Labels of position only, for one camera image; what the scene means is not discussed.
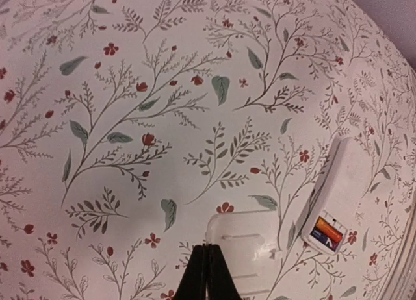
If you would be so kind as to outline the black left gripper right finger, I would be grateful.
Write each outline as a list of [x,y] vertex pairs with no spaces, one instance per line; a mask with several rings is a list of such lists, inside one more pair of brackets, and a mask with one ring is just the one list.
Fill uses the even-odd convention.
[[219,245],[208,245],[207,291],[211,300],[240,300]]

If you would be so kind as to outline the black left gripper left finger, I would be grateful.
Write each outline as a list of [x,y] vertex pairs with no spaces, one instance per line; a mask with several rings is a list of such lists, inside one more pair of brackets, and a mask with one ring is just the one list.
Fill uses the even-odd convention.
[[196,245],[188,260],[175,300],[204,300],[207,293],[207,246]]

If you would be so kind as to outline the white battery cover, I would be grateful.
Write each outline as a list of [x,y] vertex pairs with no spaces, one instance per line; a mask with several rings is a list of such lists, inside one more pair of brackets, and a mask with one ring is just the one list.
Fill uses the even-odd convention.
[[272,291],[286,255],[278,227],[271,210],[215,214],[207,224],[206,240],[220,246],[243,299],[266,299]]

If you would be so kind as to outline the orange battery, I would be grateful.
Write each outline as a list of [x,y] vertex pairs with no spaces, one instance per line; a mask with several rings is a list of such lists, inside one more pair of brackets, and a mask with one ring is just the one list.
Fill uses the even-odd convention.
[[325,219],[319,217],[315,227],[323,234],[325,234],[328,238],[333,240],[334,242],[339,243],[342,238],[343,234],[340,233],[337,229],[332,227]]

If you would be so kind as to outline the dark purple battery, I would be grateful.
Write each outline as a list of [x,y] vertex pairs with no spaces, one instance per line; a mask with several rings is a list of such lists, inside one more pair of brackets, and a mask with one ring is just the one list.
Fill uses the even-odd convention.
[[318,229],[313,229],[310,234],[316,241],[318,241],[320,244],[324,245],[326,248],[336,251],[337,250],[337,242],[334,242],[330,237],[325,235],[323,232],[321,232]]

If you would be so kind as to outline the white remote control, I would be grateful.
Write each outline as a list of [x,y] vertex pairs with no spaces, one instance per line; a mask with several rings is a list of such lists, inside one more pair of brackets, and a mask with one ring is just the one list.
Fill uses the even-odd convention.
[[[352,138],[335,142],[332,151],[324,180],[317,189],[316,201],[301,231],[304,242],[327,255],[338,253],[348,235],[360,193],[364,189],[361,176],[366,166],[365,158],[359,153],[359,145]],[[316,229],[319,217],[343,234],[336,251],[326,248],[310,235]]]

